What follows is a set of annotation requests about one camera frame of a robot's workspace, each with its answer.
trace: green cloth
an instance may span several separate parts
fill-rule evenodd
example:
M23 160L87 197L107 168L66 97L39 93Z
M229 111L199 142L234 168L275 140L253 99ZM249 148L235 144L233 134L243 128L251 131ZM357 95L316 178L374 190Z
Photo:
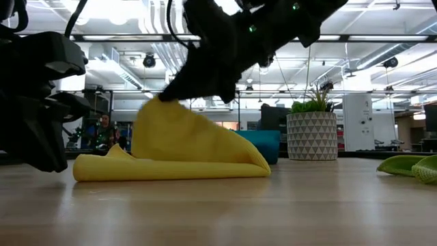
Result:
M437 155L394 156L383 161L377 170L392 175L411 176L424 184L437 185Z

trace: monitor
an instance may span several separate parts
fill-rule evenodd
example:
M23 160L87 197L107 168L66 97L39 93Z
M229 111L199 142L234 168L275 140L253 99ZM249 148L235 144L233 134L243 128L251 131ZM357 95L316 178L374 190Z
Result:
M437 132L437 105L424 105L425 127L428 132Z
M287 115L290 109L283 107L262 107L261 128L262 130L281 131L287 134Z

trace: green led light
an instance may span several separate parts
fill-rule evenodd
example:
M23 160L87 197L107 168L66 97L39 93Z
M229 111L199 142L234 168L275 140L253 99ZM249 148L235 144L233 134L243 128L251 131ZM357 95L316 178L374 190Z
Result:
M257 27L254 26L254 25L251 25L251 26L249 27L249 31L250 31L250 32L254 32L254 31L256 31L256 30L257 30Z

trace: wooden table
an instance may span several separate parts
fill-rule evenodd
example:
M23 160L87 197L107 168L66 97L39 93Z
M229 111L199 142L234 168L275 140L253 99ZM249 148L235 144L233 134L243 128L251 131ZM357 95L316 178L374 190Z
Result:
M437 245L437 187L378 164L283 159L269 178L99 183L0 167L0 245Z

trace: window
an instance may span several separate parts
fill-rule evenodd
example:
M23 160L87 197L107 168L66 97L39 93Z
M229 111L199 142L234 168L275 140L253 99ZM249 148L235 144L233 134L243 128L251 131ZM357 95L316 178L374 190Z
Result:
M218 124L219 126L222 126L229 130L238 130L238 122L215 122L215 124Z

